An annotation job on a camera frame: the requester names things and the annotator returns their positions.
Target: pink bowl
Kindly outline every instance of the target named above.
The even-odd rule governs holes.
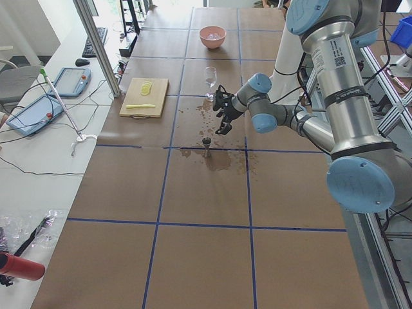
[[[200,30],[199,36],[203,45],[213,50],[223,44],[226,30],[218,26],[208,26]]]

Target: chair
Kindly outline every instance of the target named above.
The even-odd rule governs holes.
[[[0,47],[9,50],[11,46]],[[11,61],[0,59],[12,68],[0,72],[0,106],[3,111],[11,112],[18,105],[24,93],[32,86],[40,74],[42,66],[17,67]]]

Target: wooden cutting board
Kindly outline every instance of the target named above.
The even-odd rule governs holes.
[[[141,95],[140,91],[142,84],[146,81],[152,83],[150,94]],[[134,78],[130,82],[126,97],[124,98],[122,108],[119,115],[121,117],[153,117],[160,118],[162,116],[163,105],[168,79],[141,79]],[[155,108],[126,108],[127,105],[153,104]]]

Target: wine glass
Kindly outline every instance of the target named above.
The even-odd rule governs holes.
[[[216,68],[212,66],[208,66],[207,68],[205,68],[204,75],[205,75],[206,84],[209,85],[209,92],[206,93],[206,100],[213,101],[214,95],[212,92],[212,87],[218,81],[218,75],[216,73]]]

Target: tablet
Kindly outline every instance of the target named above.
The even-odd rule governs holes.
[[[24,136],[36,133],[63,111],[59,101],[43,95],[6,121],[12,129]]]
[[[63,68],[53,85],[62,98],[76,98],[86,89],[90,75],[89,68]],[[48,94],[54,96],[52,90],[49,90]]]

